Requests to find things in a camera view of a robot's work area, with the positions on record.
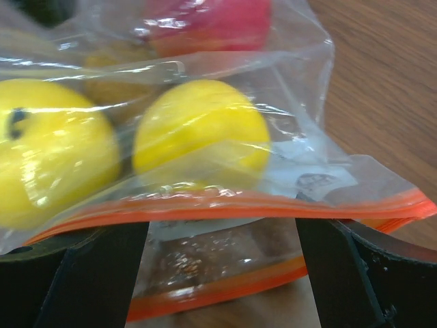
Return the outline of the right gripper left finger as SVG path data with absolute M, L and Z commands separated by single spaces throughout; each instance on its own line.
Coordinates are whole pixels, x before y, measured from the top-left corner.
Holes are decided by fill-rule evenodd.
M 1 326 L 124 327 L 148 230 L 80 230 L 2 255 Z

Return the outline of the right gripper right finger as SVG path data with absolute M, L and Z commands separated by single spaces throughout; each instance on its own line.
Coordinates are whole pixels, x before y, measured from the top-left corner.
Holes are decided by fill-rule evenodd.
M 322 327 L 436 326 L 436 251 L 353 220 L 296 227 Z

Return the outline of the yellow fake lemon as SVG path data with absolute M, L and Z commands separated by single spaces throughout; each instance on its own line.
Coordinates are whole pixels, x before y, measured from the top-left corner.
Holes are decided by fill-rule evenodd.
M 1 82 L 1 227 L 34 229 L 114 182 L 120 148 L 111 123 L 55 82 Z

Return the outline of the yellow fake fruit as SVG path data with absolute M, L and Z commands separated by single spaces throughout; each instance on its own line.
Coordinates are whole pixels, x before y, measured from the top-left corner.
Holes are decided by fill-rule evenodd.
M 145 111 L 132 167 L 144 180 L 252 189 L 264 175 L 270 134 L 241 91 L 217 80 L 183 83 Z

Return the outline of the clear zip top bag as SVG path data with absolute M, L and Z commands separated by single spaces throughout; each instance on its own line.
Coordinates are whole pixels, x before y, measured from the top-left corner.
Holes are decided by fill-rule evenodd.
M 327 227 L 436 205 L 324 132 L 334 54 L 306 1 L 2 1 L 1 326 L 154 326 L 314 262 L 401 314 Z

